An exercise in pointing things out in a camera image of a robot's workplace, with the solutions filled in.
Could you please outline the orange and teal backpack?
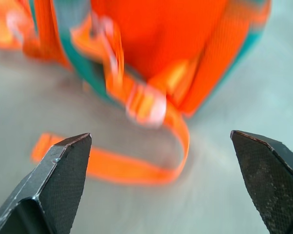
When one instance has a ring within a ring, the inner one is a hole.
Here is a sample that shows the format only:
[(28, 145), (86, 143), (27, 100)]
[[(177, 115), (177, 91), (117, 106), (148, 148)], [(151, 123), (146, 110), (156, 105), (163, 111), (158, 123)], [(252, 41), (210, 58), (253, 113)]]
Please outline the orange and teal backpack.
[(261, 34), (272, 0), (0, 0), (0, 49), (74, 71), (86, 90), (181, 143), (174, 169), (92, 149), (87, 174), (166, 184), (189, 151), (184, 121), (207, 101)]

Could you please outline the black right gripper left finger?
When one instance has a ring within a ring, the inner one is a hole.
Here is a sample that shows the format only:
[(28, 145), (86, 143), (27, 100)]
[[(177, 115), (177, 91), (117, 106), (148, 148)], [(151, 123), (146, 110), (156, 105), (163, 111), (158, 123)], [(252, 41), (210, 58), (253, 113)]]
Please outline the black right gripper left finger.
[(84, 191), (92, 137), (54, 144), (0, 207), (0, 234), (70, 234)]

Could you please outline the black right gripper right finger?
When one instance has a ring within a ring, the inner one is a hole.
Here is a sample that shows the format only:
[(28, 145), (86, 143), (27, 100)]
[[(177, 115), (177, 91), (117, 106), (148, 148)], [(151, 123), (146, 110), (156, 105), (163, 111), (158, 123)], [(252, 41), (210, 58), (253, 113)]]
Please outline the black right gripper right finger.
[(293, 234), (293, 152), (281, 141), (230, 133), (246, 189), (270, 234)]

